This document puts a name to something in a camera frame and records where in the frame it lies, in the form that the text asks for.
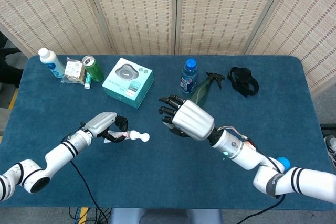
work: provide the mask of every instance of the spray bottle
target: spray bottle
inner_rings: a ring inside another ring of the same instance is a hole
[[[208,75],[208,78],[205,81],[203,81],[199,86],[197,86],[195,93],[190,98],[192,102],[196,103],[200,107],[202,107],[205,103],[206,96],[208,94],[208,89],[211,83],[214,80],[216,80],[219,88],[222,89],[221,81],[225,79],[225,77],[219,73],[207,72],[206,74]]]

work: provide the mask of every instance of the blue bottle cap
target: blue bottle cap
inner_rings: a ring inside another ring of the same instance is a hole
[[[284,166],[285,170],[288,170],[288,168],[290,167],[290,162],[285,157],[278,157],[277,161],[279,161],[280,163],[282,163],[282,165]]]
[[[197,62],[195,59],[187,59],[186,66],[187,66],[187,69],[193,70],[196,68]]]

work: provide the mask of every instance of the product box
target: product box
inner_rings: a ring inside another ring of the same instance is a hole
[[[138,108],[153,80],[152,70],[120,58],[102,87],[107,95]]]

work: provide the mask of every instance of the soda can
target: soda can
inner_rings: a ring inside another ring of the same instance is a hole
[[[83,58],[82,63],[86,71],[91,75],[93,81],[101,82],[104,80],[104,73],[101,71],[96,59],[93,56],[86,55]]]

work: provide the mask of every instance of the blue cable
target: blue cable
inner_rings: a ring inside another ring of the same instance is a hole
[[[77,208],[77,211],[76,211],[76,215],[75,215],[75,221],[73,224],[76,224],[76,221],[77,221],[77,218],[78,218],[78,214],[80,213],[79,211],[79,208]]]

